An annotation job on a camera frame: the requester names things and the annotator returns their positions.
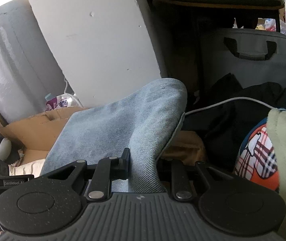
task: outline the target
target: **crosshair logo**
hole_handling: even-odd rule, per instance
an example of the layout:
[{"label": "crosshair logo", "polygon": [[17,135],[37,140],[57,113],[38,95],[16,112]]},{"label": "crosshair logo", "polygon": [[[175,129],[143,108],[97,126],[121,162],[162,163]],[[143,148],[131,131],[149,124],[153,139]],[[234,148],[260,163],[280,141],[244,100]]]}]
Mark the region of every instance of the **crosshair logo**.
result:
[{"label": "crosshair logo", "polygon": [[145,198],[145,196],[139,195],[139,196],[137,196],[136,198],[139,199],[139,200],[143,200],[143,199]]}]

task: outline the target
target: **white plastic bag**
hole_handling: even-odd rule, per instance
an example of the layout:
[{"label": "white plastic bag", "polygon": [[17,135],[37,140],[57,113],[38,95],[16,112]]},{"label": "white plastic bag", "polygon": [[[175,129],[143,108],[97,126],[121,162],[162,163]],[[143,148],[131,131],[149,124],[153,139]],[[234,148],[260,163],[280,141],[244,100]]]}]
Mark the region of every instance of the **white plastic bag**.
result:
[{"label": "white plastic bag", "polygon": [[[286,35],[286,23],[283,21],[280,21],[281,25],[281,33]],[[276,25],[275,25],[275,19],[266,19],[265,20],[265,30],[270,32],[276,32]]]}]

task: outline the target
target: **black handle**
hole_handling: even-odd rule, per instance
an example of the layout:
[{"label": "black handle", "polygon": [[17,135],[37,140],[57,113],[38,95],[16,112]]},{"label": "black handle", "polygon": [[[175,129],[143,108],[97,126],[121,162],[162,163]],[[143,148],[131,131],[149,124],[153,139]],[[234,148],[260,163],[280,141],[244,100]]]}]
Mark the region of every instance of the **black handle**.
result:
[{"label": "black handle", "polygon": [[277,43],[272,42],[272,41],[266,41],[268,53],[267,54],[260,54],[260,55],[251,55],[251,54],[239,53],[237,51],[237,41],[233,38],[224,37],[224,44],[235,57],[240,58],[240,59],[251,60],[251,61],[269,60],[277,50]]}]

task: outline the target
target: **denim fabric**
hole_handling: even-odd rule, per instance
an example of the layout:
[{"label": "denim fabric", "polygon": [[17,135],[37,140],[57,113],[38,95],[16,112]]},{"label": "denim fabric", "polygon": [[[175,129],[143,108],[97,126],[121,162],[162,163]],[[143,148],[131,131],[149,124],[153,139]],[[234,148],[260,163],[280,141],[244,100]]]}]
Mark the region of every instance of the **denim fabric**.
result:
[{"label": "denim fabric", "polygon": [[112,191],[162,192],[156,161],[181,128],[187,92],[182,82],[155,80],[106,106],[74,113],[44,163],[42,174],[78,159],[95,164],[131,150],[129,180],[116,180]]}]

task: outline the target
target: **chair seat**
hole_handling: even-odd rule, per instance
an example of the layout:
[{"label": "chair seat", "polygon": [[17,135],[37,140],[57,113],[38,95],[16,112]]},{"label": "chair seat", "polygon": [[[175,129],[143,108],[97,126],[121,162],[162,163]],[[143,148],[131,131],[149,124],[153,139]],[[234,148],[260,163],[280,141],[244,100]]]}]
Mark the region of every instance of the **chair seat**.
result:
[{"label": "chair seat", "polygon": [[153,4],[167,3],[187,7],[279,10],[282,0],[153,0]]}]

